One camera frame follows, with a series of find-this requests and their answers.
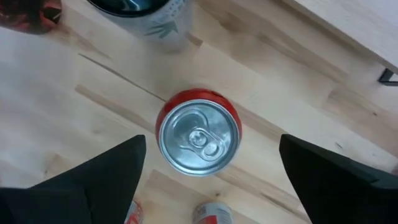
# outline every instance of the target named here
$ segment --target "pull tab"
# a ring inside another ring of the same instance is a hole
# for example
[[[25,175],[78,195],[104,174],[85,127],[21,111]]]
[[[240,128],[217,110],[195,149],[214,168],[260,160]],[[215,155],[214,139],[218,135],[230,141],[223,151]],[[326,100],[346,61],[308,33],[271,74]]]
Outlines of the pull tab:
[[[173,127],[175,141],[181,149],[188,149],[208,162],[223,155],[224,142],[210,131],[207,118],[201,111],[186,111]]]

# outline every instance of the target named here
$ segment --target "light wood floor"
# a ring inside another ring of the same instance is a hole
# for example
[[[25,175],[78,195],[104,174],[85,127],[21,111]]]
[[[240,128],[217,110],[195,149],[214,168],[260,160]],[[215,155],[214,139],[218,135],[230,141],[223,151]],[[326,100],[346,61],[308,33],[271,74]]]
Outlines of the light wood floor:
[[[163,54],[84,0],[39,37],[0,29],[0,184],[29,187],[137,135],[147,157],[136,199],[145,223],[190,223],[207,200],[236,223],[308,223],[279,156],[289,133],[378,169],[398,163],[398,88],[383,66],[290,7],[271,0],[197,0],[190,45]],[[228,97],[243,139],[223,172],[173,170],[154,136],[157,113],[180,90]]]

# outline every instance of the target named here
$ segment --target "soda can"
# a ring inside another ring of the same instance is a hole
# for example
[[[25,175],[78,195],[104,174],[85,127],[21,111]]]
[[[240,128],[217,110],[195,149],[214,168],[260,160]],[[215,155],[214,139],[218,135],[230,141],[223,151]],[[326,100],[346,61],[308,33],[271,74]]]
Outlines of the soda can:
[[[124,224],[142,224],[143,221],[144,213],[142,212],[141,206],[135,201],[132,201]]]
[[[219,93],[202,88],[182,91],[166,102],[155,131],[166,161],[192,176],[208,176],[226,167],[242,138],[233,105]]]
[[[221,202],[204,203],[192,214],[193,224],[233,224],[231,209]]]
[[[114,22],[163,50],[180,50],[192,29],[192,0],[88,0]]]

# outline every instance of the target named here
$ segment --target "red and white can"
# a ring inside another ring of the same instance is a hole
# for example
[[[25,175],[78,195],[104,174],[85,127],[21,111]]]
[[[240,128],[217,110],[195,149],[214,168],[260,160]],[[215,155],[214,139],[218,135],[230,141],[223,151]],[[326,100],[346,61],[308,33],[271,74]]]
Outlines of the red and white can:
[[[143,221],[144,213],[142,212],[141,206],[135,201],[132,201],[124,224],[142,224]]]
[[[157,117],[156,138],[171,166],[187,175],[208,176],[232,160],[242,138],[242,124],[225,97],[195,88],[166,102]]]
[[[221,202],[204,203],[192,214],[193,224],[233,224],[231,209]]]

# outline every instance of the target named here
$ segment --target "can lid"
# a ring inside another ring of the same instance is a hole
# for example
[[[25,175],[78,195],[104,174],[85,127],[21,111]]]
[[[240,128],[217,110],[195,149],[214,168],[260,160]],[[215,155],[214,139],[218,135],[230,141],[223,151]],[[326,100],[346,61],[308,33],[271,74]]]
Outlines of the can lid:
[[[214,174],[233,158],[239,129],[233,116],[209,100],[190,100],[175,107],[159,131],[160,151],[180,172]]]
[[[149,15],[166,5],[169,0],[88,0],[102,11],[118,17]]]

